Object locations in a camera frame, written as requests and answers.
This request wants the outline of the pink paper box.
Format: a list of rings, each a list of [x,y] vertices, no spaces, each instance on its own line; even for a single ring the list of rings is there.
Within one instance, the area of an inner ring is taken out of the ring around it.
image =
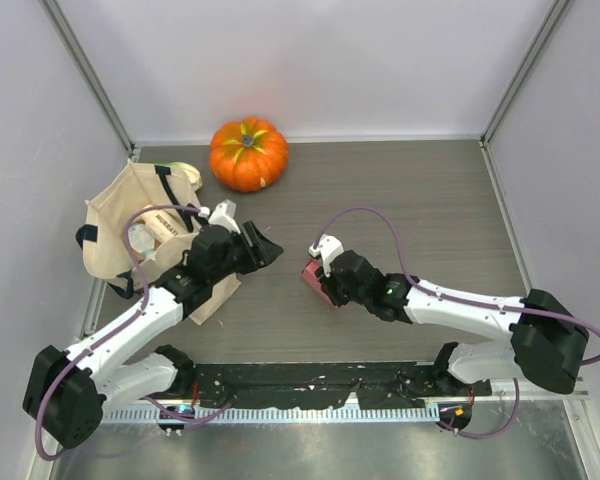
[[[332,307],[340,306],[337,286],[332,278],[326,276],[318,260],[308,261],[301,272],[301,278]]]

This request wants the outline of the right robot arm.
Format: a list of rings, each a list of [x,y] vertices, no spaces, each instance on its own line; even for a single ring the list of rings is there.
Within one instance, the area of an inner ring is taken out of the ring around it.
[[[589,334],[565,321],[566,309],[549,293],[525,297],[470,294],[384,274],[352,250],[310,251],[317,288],[341,307],[356,303],[385,322],[438,325],[483,337],[480,344],[449,342],[431,371],[445,395],[495,379],[526,379],[558,394],[573,392]]]

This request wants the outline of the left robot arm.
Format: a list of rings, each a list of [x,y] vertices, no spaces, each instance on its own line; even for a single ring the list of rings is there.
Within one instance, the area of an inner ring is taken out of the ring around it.
[[[23,400],[24,411],[35,421],[35,440],[48,433],[73,449],[104,416],[136,400],[189,394],[195,367],[185,353],[164,345],[134,364],[129,358],[211,300],[222,281],[265,268],[282,253],[252,222],[237,230],[203,227],[181,260],[132,308],[64,350],[48,346],[37,354]]]

